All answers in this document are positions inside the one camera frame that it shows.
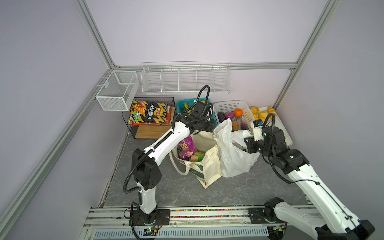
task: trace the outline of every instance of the purple snack package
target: purple snack package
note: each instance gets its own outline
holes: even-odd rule
[[[188,136],[179,142],[179,146],[182,147],[182,151],[179,153],[179,158],[189,161],[193,153],[196,151],[195,144],[191,136]]]

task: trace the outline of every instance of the plastic bag handle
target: plastic bag handle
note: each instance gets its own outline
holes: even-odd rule
[[[175,164],[175,161],[173,160],[172,151],[169,152],[169,158],[170,158],[170,161],[172,162],[173,166],[175,167],[175,169],[176,169],[176,171],[177,171],[178,173],[180,173],[180,174],[183,175],[183,176],[185,176],[185,175],[187,175],[187,174],[189,173],[189,168],[190,168],[190,167],[189,167],[189,164],[190,164],[189,161],[185,161],[185,165],[186,165],[186,167],[185,167],[185,172],[181,172],[181,171],[177,168],[177,166],[176,166],[176,164]]]

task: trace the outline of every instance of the orange pumpkin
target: orange pumpkin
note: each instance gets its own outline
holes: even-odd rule
[[[236,117],[241,117],[241,115],[243,115],[243,110],[238,108],[233,113],[235,114]]]

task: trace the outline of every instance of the teal plastic basket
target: teal plastic basket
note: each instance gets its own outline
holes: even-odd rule
[[[180,113],[181,112],[181,109],[184,107],[184,103],[187,103],[189,107],[191,107],[195,102],[196,98],[191,98],[191,99],[184,99],[184,100],[180,100],[176,103],[176,109],[177,109],[177,113]],[[217,126],[217,118],[216,118],[216,115],[215,113],[212,114],[212,119],[214,119],[216,121],[215,123],[215,127]]]

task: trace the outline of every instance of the white wall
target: white wall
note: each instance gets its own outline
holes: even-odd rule
[[[293,146],[382,239],[384,2],[342,1],[277,110]]]
[[[0,1],[0,32],[2,214],[106,66],[71,0]],[[125,132],[117,113],[96,106],[90,116],[10,239],[78,237],[86,212],[104,190]],[[46,238],[41,230],[58,234]]]
[[[117,65],[296,61],[326,0],[88,0]]]
[[[288,79],[288,69],[233,70],[232,91],[230,93],[210,93],[209,99],[215,102],[243,100],[248,106],[272,106]],[[137,75],[141,84],[141,73]],[[142,92],[141,85],[136,96],[150,96]],[[175,102],[196,98],[197,93],[174,94]]]

